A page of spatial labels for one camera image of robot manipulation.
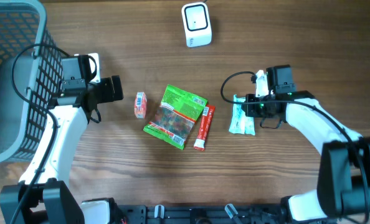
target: wooden table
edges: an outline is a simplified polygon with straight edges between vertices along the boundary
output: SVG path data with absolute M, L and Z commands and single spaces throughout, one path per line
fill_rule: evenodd
M 70 172 L 78 202 L 277 203 L 315 189 L 320 155 L 296 129 L 256 125 L 255 136 L 228 132 L 232 105 L 219 90 L 243 70 L 290 64 L 298 90 L 310 91 L 335 118 L 370 136 L 370 1 L 210 0 L 213 41 L 195 49 L 185 43 L 185 3 L 45 4 L 59 46 L 72 54 L 98 52 L 102 76 L 120 75 L 125 95 L 99 106 L 103 122 L 90 123 L 78 144 Z M 249 80 L 234 78 L 225 95 L 253 93 Z M 136 92 L 146 93 L 150 119 L 167 84 L 216 106 L 205 152 L 193 149 L 199 122 L 183 151 L 142 131 L 148 120 L 134 116 Z M 0 164 L 0 190 L 17 183 L 26 167 Z

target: red tube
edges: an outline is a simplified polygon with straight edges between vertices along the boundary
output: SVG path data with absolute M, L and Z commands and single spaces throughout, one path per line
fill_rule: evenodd
M 204 151 L 204 143 L 206 141 L 207 134 L 211 126 L 212 115 L 214 114 L 215 110 L 216 107 L 211 105 L 206 105 L 206 107 L 204 108 L 202 114 L 202 123 L 200 124 L 199 128 L 199 134 L 197 135 L 195 145 L 193 145 L 195 149 Z

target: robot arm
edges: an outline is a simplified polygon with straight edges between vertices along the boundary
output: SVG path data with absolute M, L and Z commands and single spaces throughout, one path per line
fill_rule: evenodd
M 252 81 L 257 84 L 256 94 L 246 96 L 245 102 L 249 104 L 242 105 L 246 116 L 279 118 L 299 130 L 321 154 L 317 189 L 284 198 L 289 214 L 287 221 L 336 219 L 365 212 L 367 208 L 370 211 L 370 138 L 363 138 L 342 125 L 307 91 L 296 91 L 289 65 L 268 68 L 267 73 L 260 70 Z M 338 128 L 352 142 L 348 142 Z M 360 162 L 350 145 L 362 157 L 368 187 L 364 187 L 361 175 L 351 176 L 351 165 L 357 167 Z
M 59 123 L 56 139 L 52 150 L 45 163 L 45 171 L 41 173 L 36 184 L 44 184 L 50 178 L 63 180 L 69 187 L 69 173 L 74 159 L 75 149 L 81 135 L 87 128 L 87 116 L 82 108 L 75 108 L 71 105 L 57 106 L 51 110 Z M 47 125 L 42 135 L 39 147 L 29 167 L 22 174 L 19 182 L 24 181 L 30 184 L 38 169 L 42 156 L 45 154 L 47 145 L 52 135 L 52 118 L 48 115 Z

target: gummy candy bag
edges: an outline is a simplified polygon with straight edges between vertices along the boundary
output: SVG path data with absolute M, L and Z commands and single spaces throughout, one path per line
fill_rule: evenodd
M 168 85 L 154 118 L 143 130 L 184 149 L 185 140 L 206 104 L 206 99 Z

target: gray plastic basket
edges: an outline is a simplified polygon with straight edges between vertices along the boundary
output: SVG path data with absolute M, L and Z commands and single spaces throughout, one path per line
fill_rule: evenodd
M 0 162 L 29 161 L 44 132 L 47 116 L 23 102 L 11 84 L 13 58 L 33 43 L 55 45 L 47 13 L 36 0 L 0 0 Z M 44 47 L 29 50 L 15 67 L 17 89 L 46 108 L 63 76 L 60 53 Z

